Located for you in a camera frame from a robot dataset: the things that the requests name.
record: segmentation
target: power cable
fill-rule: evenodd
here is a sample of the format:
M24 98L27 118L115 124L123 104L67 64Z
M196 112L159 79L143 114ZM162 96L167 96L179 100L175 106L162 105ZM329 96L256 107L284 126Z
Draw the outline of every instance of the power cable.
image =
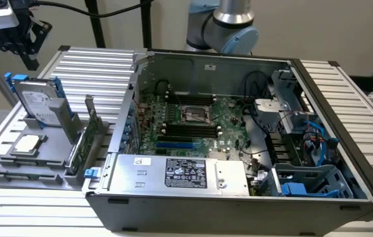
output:
M39 6L39 5L55 6L55 7L65 8L65 9L68 9L71 11L75 11L75 12L83 14L83 15L87 15L89 17L104 18L104 17L109 17L109 16L115 16L117 14L122 14L122 13L124 13L127 11L131 11L131 10L134 10L134 9L147 5L147 4L150 4L152 1L154 0L144 1L144 2L142 2L142 3L139 3L139 4L134 5L134 6L130 6L127 8L123 8L123 9L120 9L117 11L113 11L113 12L109 12L109 13L105 13L105 14L92 14L92 13L89 13L87 11L83 11L83 10L80 10L80 9L72 7L72 6L68 6L68 5L57 3L57 2L51 2L51 1L33 1L33 4L31 6Z
M247 80L248 80L248 78L250 78L250 76L251 76L252 74L260 74L260 75L264 76L264 79L268 78L267 75L266 75L262 71L259 71L259 70L250 71L250 72L244 75L244 78L243 78L243 100L246 100L246 85L247 85Z

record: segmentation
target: blue latch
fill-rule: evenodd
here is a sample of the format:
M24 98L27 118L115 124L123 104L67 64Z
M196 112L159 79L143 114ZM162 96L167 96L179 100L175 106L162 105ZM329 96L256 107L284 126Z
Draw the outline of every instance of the blue latch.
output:
M99 177L99 169L85 169L84 171L84 179L93 179Z
M28 75L23 75L23 74L16 74L13 77L12 77L12 80L20 80L20 81L24 81L28 79Z
M3 76L4 76L4 80L7 81L7 84L9 86L9 89L12 91L12 93L15 93L15 87L13 87L12 82L11 82L12 73L7 72Z
M311 197L311 198L335 198L339 190L333 190L325 194L308 194L302 183L284 183L280 185L280 191L287 197Z

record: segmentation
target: hard drive label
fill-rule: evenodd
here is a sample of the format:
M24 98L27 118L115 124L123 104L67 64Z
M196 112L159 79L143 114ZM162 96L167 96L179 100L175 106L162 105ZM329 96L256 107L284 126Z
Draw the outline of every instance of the hard drive label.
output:
M45 125L59 126L56 114L48 109L48 95L35 91L23 91L23 96L36 119Z
M207 188L206 161L166 159L164 185L170 188Z

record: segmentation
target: warning label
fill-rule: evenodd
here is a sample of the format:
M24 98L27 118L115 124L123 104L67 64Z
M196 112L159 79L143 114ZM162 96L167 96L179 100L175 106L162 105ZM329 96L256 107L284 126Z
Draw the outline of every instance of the warning label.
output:
M164 185L170 188L207 188L206 161L166 159Z

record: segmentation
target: black cable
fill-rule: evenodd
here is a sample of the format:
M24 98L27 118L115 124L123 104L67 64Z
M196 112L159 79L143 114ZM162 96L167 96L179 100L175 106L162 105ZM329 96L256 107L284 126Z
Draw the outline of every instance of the black cable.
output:
M262 91L262 89L260 89L260 87L259 87L259 85L258 85L258 82L256 81L254 81L254 83L252 83L254 85L255 85L255 88L256 88L256 95L254 95L254 98L256 98L256 96L258 96L258 94L262 96L262 97L264 97L263 96L263 91Z
M259 129L263 131L263 133L267 135L267 136L270 136L270 134L268 134L268 132L264 130L264 128L262 127L262 125L259 124L259 122L256 121L256 118L254 117L254 115L252 115L252 110L254 110L255 108L254 108L254 106L251 106L251 109L250 109L250 116L251 116L251 118L252 118L252 120L254 120L254 123L256 124L256 126L259 127Z
M105 14L92 14L92 13L89 13L89 12L87 12L87 11L83 11L83 10L80 10L80 9L72 7L72 6L68 6L68 5L61 4L61 3L57 3L57 2L51 2L51 1L35 1L33 4L32 4L31 6L43 5L43 6L61 7L61 8L65 8L65 9L71 10L71 11L75 11L75 12L77 12L77 13L80 13L80 14L84 14L84 15L87 15L87 16L89 16L89 17L104 18L104 17L109 17L109 16L115 16L115 15L117 15L117 14L122 14L122 13L124 13L124 12L127 12L127 11L131 11L131 10L134 10L134 9L136 9L136 8L139 8L139 7L144 6L144 5L147 5L147 4L150 4L152 1L154 1L154 0L144 1L144 2L142 2L140 4L136 4L136 5L134 5L134 6L130 6L130 7L127 7L127 8L123 8L123 9L120 9L120 10L117 10L117 11L113 11L113 12L109 12L109 13L105 13Z
M158 86L162 82L166 82L167 84L170 84L167 79L159 79L154 84L154 94L155 95L156 95Z
M240 145L240 151L242 151L242 153L244 153L244 154L247 154L247 155L256 155L256 154L259 154L259 153L262 153L262 152L268 152L268 150L262 150L262 151L258 151L258 152L254 152L254 153L247 153L247 152L243 150L243 147L244 147L244 144L246 144L248 141L250 141L250 139L247 139L247 141L243 142L242 145Z
M290 115L291 113L303 113L303 114L307 115L307 113L303 112L303 111L288 111L288 113L284 114L284 115L279 118L279 120L278 120L278 122L275 123L275 125L276 125L276 124L287 117L287 115Z
M247 80L250 78L250 76L256 73L256 74L262 74L264 76L264 78L267 78L267 75L259 71L259 70L255 70L255 71L251 71L248 72L246 75L244 75L244 78L243 78L243 99L246 100L246 84L247 84Z

